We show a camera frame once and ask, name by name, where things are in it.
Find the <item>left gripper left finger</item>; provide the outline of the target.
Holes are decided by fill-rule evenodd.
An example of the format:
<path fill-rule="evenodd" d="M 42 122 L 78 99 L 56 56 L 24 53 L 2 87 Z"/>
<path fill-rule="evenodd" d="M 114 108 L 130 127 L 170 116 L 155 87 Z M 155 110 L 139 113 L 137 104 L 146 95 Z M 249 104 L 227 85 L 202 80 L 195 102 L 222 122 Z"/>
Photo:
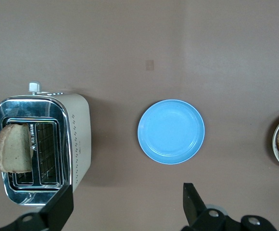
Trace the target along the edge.
<path fill-rule="evenodd" d="M 61 231 L 73 210 L 73 188 L 65 185 L 41 210 L 21 215 L 0 231 Z"/>

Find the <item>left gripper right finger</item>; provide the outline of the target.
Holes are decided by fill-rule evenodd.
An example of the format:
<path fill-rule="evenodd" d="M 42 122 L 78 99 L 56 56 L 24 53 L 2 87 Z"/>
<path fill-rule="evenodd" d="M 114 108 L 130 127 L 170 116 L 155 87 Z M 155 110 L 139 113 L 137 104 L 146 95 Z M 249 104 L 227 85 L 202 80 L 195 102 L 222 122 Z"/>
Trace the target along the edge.
<path fill-rule="evenodd" d="M 275 231 L 267 219 L 243 216 L 240 222 L 233 220 L 217 207 L 208 208 L 193 183 L 183 184 L 183 209 L 188 221 L 184 231 Z"/>

